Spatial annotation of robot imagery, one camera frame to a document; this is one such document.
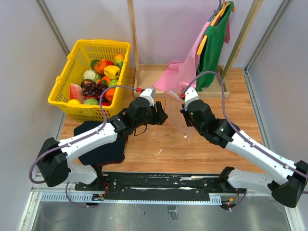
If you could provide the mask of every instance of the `yellow plastic crate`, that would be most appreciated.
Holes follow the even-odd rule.
[[[77,121],[103,121],[103,114],[99,105],[84,105],[67,103],[70,100],[70,83],[80,85],[83,74],[90,69],[90,63],[94,59],[114,60],[117,54],[125,56],[119,85],[126,85],[129,75],[128,42],[116,42],[111,40],[78,40],[72,52],[67,56],[66,65],[62,73],[56,78],[56,83],[49,95],[48,102],[58,106],[62,111]],[[107,117],[112,117],[122,109],[124,88],[116,88],[112,104],[104,106]]]

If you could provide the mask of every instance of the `bunch of dark grapes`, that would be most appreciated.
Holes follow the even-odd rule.
[[[101,93],[106,90],[108,86],[102,82],[98,84],[95,83],[87,83],[84,88],[82,89],[83,96],[91,96],[93,98],[97,98],[101,95]]]

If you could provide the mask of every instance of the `black cloth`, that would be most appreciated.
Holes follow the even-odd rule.
[[[101,122],[86,121],[82,125],[74,129],[74,136],[77,136],[83,132],[89,131],[97,126]],[[121,163],[124,159],[124,149],[127,138],[117,140],[113,143],[102,145],[92,151],[83,154],[79,157],[79,160],[83,165],[107,165]]]

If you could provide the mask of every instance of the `yellow bell pepper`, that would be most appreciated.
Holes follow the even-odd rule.
[[[120,77],[120,68],[114,65],[105,67],[104,74],[110,79],[116,79]]]

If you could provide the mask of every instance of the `gray wall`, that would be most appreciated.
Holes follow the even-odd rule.
[[[224,44],[220,63],[232,51],[253,0],[233,0],[231,40]],[[131,42],[127,0],[45,0],[68,48],[78,39]],[[282,0],[265,0],[234,66],[245,67]],[[140,62],[183,61],[218,0],[134,0]]]
[[[252,67],[251,81],[275,152],[308,162],[308,1],[293,0]],[[308,217],[308,196],[299,208]]]
[[[0,223],[17,230],[31,164],[62,113],[47,102],[66,58],[34,0],[0,0]]]

